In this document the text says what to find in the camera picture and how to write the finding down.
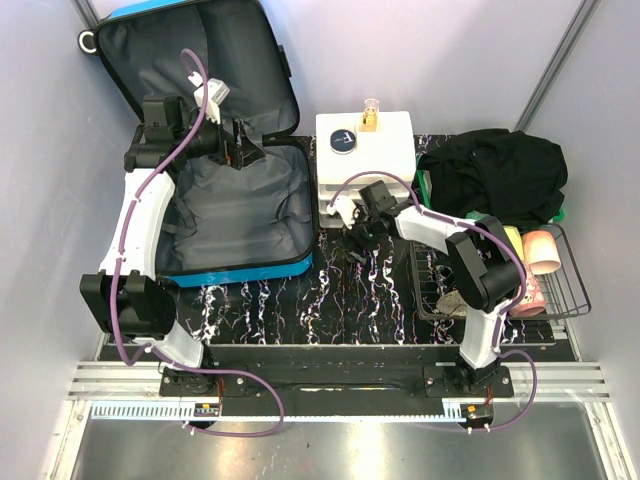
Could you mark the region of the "white plastic drawer unit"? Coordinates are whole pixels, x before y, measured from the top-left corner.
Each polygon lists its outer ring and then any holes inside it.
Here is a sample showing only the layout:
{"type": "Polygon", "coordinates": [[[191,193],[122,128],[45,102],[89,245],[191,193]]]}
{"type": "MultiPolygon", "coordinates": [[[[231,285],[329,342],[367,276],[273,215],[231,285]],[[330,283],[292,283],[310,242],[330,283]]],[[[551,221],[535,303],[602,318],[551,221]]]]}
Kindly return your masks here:
{"type": "Polygon", "coordinates": [[[343,195],[361,201],[359,190],[378,180],[384,181],[391,195],[399,201],[409,197],[408,186],[416,172],[413,126],[407,111],[381,112],[376,132],[361,132],[361,114],[333,113],[316,116],[316,167],[318,181],[319,224],[323,228],[339,228],[342,222],[331,219],[327,207],[339,187],[351,176],[343,195]],[[329,146],[330,135],[337,129],[348,129],[357,136],[357,146],[346,155],[336,154],[329,146]]]}

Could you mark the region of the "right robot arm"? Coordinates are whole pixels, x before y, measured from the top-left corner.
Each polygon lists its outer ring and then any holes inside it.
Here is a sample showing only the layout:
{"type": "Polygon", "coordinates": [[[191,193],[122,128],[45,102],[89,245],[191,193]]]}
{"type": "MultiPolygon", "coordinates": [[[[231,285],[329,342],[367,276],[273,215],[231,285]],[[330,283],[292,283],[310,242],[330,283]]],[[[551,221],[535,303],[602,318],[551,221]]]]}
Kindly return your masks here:
{"type": "Polygon", "coordinates": [[[371,250],[382,237],[421,243],[447,256],[457,292],[466,303],[463,340],[445,374],[457,390],[476,396],[500,367],[500,336],[508,311],[526,290],[526,273],[499,220],[476,223],[439,214],[412,197],[399,201],[377,181],[359,190],[360,200],[338,195],[331,202],[353,241],[371,250]]]}

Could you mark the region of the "small dark bottle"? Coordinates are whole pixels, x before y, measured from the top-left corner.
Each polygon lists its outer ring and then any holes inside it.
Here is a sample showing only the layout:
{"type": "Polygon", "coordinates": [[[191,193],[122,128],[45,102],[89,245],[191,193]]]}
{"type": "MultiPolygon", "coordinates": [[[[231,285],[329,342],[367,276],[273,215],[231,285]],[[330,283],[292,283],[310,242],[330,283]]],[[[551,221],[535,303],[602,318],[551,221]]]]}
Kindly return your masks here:
{"type": "Polygon", "coordinates": [[[378,129],[380,103],[377,99],[369,98],[364,102],[364,109],[361,116],[360,131],[376,132],[378,129]]]}

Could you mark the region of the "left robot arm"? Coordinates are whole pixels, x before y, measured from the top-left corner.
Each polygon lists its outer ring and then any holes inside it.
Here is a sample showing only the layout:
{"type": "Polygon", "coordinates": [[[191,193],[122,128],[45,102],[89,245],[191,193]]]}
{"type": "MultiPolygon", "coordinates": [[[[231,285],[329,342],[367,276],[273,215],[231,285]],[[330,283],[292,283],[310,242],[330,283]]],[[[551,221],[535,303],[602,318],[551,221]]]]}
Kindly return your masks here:
{"type": "Polygon", "coordinates": [[[97,272],[83,275],[79,289],[125,365],[152,354],[182,372],[181,384],[190,393],[203,396],[222,373],[206,364],[203,345],[177,322],[174,299],[156,267],[162,223],[180,169],[226,142],[219,101],[197,94],[195,102],[197,115],[190,118],[180,96],[143,100],[143,121],[124,156],[125,190],[113,239],[97,272]]]}

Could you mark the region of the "blue fish-print suitcase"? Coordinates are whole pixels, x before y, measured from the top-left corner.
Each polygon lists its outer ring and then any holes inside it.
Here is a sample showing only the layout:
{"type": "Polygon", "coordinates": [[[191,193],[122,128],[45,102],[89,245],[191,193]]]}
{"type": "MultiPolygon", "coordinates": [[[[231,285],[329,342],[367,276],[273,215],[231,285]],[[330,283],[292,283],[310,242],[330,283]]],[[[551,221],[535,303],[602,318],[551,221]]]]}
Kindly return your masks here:
{"type": "Polygon", "coordinates": [[[78,38],[139,124],[102,269],[183,287],[297,276],[313,258],[310,161],[286,55],[257,1],[145,1],[78,38]]]}

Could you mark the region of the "green plastic tray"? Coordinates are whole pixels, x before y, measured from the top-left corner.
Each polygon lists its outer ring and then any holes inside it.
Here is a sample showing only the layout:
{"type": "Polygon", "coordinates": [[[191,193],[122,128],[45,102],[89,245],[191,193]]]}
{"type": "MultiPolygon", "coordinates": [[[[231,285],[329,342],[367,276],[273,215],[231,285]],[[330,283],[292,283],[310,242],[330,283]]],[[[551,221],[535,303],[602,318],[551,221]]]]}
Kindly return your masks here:
{"type": "MultiPolygon", "coordinates": [[[[418,170],[415,177],[418,182],[420,189],[420,196],[422,199],[422,203],[427,207],[431,208],[431,190],[432,183],[430,174],[425,170],[418,170]]],[[[484,216],[484,213],[478,211],[471,211],[466,215],[467,219],[470,220],[478,220],[484,216]]],[[[565,218],[565,212],[562,208],[559,209],[558,213],[548,221],[549,224],[561,222],[565,218]]]]}

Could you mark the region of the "large black garment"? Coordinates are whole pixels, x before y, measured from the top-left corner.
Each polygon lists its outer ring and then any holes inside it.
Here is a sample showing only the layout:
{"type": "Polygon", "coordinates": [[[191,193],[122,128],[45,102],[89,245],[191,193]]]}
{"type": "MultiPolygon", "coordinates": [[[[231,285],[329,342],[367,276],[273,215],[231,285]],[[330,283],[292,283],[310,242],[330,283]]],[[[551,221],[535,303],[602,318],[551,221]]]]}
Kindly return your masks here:
{"type": "Polygon", "coordinates": [[[491,215],[522,231],[560,214],[568,168],[560,145],[520,130],[481,129],[450,137],[422,154],[430,205],[458,218],[491,215]]]}

